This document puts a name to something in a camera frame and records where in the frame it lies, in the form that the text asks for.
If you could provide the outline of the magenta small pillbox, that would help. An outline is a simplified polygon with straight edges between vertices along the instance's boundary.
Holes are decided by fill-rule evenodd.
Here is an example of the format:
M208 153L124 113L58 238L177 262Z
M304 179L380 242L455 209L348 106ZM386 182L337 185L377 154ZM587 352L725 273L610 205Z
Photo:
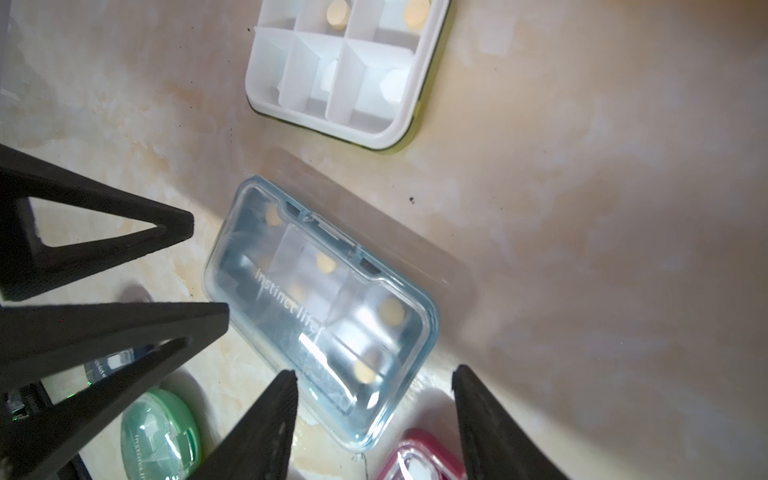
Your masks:
M466 479L462 461L434 435L421 428L407 430L376 476L378 480Z

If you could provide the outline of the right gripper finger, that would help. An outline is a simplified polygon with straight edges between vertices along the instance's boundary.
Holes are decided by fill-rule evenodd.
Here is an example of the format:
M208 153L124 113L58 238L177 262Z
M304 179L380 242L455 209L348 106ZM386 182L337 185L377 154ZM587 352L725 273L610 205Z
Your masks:
M285 479L298 410L298 384L283 370L268 385L193 479Z
M564 479L467 365L452 375L462 455L469 479Z

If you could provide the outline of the teal rectangular pillbox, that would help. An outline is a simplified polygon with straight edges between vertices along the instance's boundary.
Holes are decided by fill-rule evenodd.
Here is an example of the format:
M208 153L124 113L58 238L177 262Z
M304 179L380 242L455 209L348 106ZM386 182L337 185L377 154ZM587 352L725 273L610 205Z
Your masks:
M376 444L439 336L423 289L260 176L237 190L203 286L352 452Z

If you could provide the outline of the green round pillbox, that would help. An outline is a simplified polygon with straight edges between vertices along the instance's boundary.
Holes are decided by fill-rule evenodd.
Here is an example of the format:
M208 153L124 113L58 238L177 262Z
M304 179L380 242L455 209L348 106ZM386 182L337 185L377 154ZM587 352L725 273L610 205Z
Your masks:
M129 479L186 479L203 459L191 410L160 388L147 391L122 413L120 449Z

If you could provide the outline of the navy round pillbox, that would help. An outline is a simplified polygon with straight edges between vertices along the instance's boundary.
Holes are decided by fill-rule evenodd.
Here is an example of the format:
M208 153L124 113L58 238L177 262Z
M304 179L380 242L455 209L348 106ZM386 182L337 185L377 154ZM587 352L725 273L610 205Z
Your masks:
M141 359L154 348L153 345L134 347L115 352L106 357L101 357L84 364L84 371L89 385L93 385L108 378L127 365Z

